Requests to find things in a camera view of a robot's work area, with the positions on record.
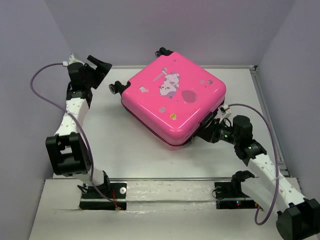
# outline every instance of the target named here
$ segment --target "wall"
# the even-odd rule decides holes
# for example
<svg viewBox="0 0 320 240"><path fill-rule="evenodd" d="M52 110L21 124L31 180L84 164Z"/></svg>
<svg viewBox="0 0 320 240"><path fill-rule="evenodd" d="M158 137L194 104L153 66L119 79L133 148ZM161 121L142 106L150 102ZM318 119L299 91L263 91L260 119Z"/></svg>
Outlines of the wall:
<svg viewBox="0 0 320 240"><path fill-rule="evenodd" d="M27 240L52 174L45 139L62 117L33 95L29 82L42 66L68 59L70 50L43 0L1 0L0 23L0 239ZM48 69L36 89L63 104L66 71Z"/></svg>
<svg viewBox="0 0 320 240"><path fill-rule="evenodd" d="M319 12L319 0L296 0L257 69L288 169L318 201Z"/></svg>
<svg viewBox="0 0 320 240"><path fill-rule="evenodd" d="M147 65L166 47L200 65L257 65L294 0L46 2L82 60Z"/></svg>

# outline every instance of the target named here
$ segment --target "cartoon sticker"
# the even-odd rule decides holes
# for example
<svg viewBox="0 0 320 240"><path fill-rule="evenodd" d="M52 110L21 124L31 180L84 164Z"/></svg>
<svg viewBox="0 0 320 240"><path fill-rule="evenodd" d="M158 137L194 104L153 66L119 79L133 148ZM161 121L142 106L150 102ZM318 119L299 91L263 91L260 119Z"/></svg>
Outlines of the cartoon sticker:
<svg viewBox="0 0 320 240"><path fill-rule="evenodd" d="M170 118L171 118L172 120L176 120L176 119L177 119L177 115L176 115L175 113L171 113L171 114L170 114Z"/></svg>
<svg viewBox="0 0 320 240"><path fill-rule="evenodd" d="M147 93L149 90L148 89L146 89L144 86L141 86L140 88L140 91L142 92L142 93Z"/></svg>
<svg viewBox="0 0 320 240"><path fill-rule="evenodd" d="M181 90L180 89L180 74L174 71L171 74L167 73L167 68L162 68L162 73L157 76L153 81L159 79L162 75L164 75L164 81L160 89L160 96L164 96L172 99L172 97L177 93L178 89L181 91L181 96L186 103L194 103L197 100L197 94L191 90Z"/></svg>

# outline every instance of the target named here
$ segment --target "white platform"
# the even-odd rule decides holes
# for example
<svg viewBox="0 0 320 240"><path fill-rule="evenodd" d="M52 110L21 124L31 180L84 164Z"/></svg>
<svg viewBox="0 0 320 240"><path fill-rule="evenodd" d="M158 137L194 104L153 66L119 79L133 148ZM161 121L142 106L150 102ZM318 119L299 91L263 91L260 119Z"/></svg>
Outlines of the white platform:
<svg viewBox="0 0 320 240"><path fill-rule="evenodd" d="M122 106L120 95L112 95L110 83L126 83L141 69L112 69L97 90L84 120L94 163L110 178L217 178L245 170L233 146L207 143L196 138L181 150L168 150ZM258 96L249 69L206 69L227 87L225 102L248 104L259 111ZM245 115L253 124L254 138L268 151L273 149L267 127L250 109L232 107L233 116Z"/></svg>
<svg viewBox="0 0 320 240"><path fill-rule="evenodd" d="M294 178L290 182L298 188ZM80 183L46 181L29 240L282 239L276 214L257 226L255 209L217 210L213 181L129 181L127 211L78 209Z"/></svg>

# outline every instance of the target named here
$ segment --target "pink suitcase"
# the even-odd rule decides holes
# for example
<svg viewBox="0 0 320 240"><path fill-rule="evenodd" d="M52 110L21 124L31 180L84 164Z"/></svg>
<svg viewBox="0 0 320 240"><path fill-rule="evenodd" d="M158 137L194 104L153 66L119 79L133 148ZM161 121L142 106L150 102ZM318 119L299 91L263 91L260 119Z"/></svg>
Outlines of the pink suitcase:
<svg viewBox="0 0 320 240"><path fill-rule="evenodd" d="M109 85L122 105L170 146L186 144L225 99L225 84L177 52L160 48L156 59L126 85Z"/></svg>

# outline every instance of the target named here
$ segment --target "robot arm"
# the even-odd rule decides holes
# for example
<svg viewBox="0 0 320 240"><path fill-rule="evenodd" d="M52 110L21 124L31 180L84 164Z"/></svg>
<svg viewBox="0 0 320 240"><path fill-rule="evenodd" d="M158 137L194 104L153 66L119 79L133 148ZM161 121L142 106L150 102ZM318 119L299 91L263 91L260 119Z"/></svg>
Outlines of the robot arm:
<svg viewBox="0 0 320 240"><path fill-rule="evenodd" d="M206 127L201 128L197 136L210 143L222 140L234 145L235 154L250 170L234 174L229 191L249 196L268 211L277 189L273 213L277 213L276 228L282 238L302 240L320 233L320 204L317 200L307 199L280 172L277 187L276 167L267 151L253 139L250 119L237 115L228 126L224 119L231 114L229 107L225 105L221 111L222 118L204 123Z"/></svg>
<svg viewBox="0 0 320 240"><path fill-rule="evenodd" d="M92 162L77 124L82 127L90 108L93 98L91 88L98 88L112 65L91 55L87 59L97 66L96 69L76 60L73 56L66 64L70 77L66 91L67 113L64 114L54 136L47 137L45 145L56 175L77 178L87 186L92 186L93 183L96 186L109 187L109 178L102 170L94 168L91 181Z"/></svg>

